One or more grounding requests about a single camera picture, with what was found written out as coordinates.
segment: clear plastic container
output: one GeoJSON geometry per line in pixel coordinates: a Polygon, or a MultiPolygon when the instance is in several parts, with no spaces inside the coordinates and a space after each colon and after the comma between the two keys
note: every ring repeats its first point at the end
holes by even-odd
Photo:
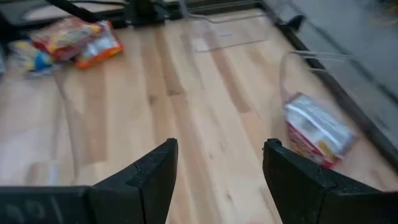
{"type": "Polygon", "coordinates": [[[0,84],[0,185],[95,182],[85,168],[85,122],[67,97],[70,70],[29,78],[7,65],[0,84]]]}
{"type": "MultiPolygon", "coordinates": [[[[280,65],[279,74],[279,92],[275,93],[272,98],[270,108],[273,110],[272,115],[272,132],[273,136],[279,138],[288,148],[294,149],[296,146],[292,144],[291,132],[287,126],[286,104],[289,103],[298,93],[304,94],[312,99],[321,109],[327,111],[337,122],[340,122],[354,133],[353,142],[357,140],[357,136],[361,135],[351,118],[341,109],[338,100],[323,86],[322,80],[334,80],[341,85],[344,90],[348,90],[349,97],[353,90],[358,87],[355,80],[355,70],[350,70],[351,63],[355,61],[353,56],[326,54],[316,52],[295,51],[283,56],[280,65]],[[316,60],[325,68],[310,68],[305,64],[304,60],[316,60]]],[[[344,150],[345,155],[352,144],[349,144],[344,150]]]]}
{"type": "Polygon", "coordinates": [[[255,8],[260,1],[179,3],[186,20],[185,32],[196,52],[264,41],[271,31],[266,13],[255,8]]]}

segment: red and white package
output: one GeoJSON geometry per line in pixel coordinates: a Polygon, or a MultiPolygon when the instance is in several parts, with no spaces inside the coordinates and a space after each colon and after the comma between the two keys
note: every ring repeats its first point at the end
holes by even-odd
{"type": "Polygon", "coordinates": [[[292,150],[325,168],[336,165],[356,140],[351,130],[302,93],[284,109],[292,150]]]}
{"type": "Polygon", "coordinates": [[[33,45],[55,60],[69,60],[104,30],[100,24],[90,24],[77,17],[62,19],[30,35],[33,45]]]}

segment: red snack bag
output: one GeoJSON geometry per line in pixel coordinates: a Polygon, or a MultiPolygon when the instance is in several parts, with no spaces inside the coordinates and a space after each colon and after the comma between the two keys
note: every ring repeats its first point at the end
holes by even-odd
{"type": "Polygon", "coordinates": [[[292,150],[332,168],[344,158],[356,135],[309,96],[298,93],[285,105],[292,150]]]}
{"type": "Polygon", "coordinates": [[[76,56],[75,64],[79,68],[93,66],[123,50],[119,39],[112,32],[112,24],[108,21],[101,21],[99,24],[104,27],[104,32],[76,56]]]}
{"type": "Polygon", "coordinates": [[[55,60],[68,60],[91,40],[99,37],[104,27],[77,17],[62,19],[30,35],[33,45],[55,60]]]}

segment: wooden floor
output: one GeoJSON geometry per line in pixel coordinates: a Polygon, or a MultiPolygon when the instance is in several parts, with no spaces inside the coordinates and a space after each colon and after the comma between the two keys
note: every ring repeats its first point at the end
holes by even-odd
{"type": "MultiPolygon", "coordinates": [[[[118,30],[122,54],[57,75],[71,135],[53,77],[25,80],[12,69],[0,86],[0,184],[94,184],[174,137],[180,151],[169,223],[281,223],[261,148],[282,137],[279,64],[292,48],[276,29],[269,33],[267,41],[198,53],[181,21],[118,30]]],[[[299,61],[289,66],[290,85],[329,99],[299,61]]],[[[398,190],[398,177],[359,135],[336,170],[398,190]]]]}

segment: food package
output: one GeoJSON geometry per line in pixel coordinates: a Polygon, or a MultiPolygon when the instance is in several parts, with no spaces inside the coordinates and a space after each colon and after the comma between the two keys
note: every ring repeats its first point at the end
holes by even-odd
{"type": "Polygon", "coordinates": [[[32,45],[29,40],[17,40],[9,44],[19,68],[30,77],[49,75],[55,68],[52,58],[32,45]]]}
{"type": "Polygon", "coordinates": [[[31,33],[33,45],[55,60],[69,60],[104,30],[100,24],[90,24],[77,17],[62,19],[31,33]]]}
{"type": "Polygon", "coordinates": [[[76,56],[75,64],[79,68],[87,68],[98,62],[112,57],[122,51],[123,46],[112,32],[112,25],[108,21],[99,22],[104,27],[104,32],[95,40],[92,40],[76,56]]]}
{"type": "Polygon", "coordinates": [[[336,165],[356,139],[345,125],[302,93],[284,108],[292,150],[325,168],[336,165]]]}

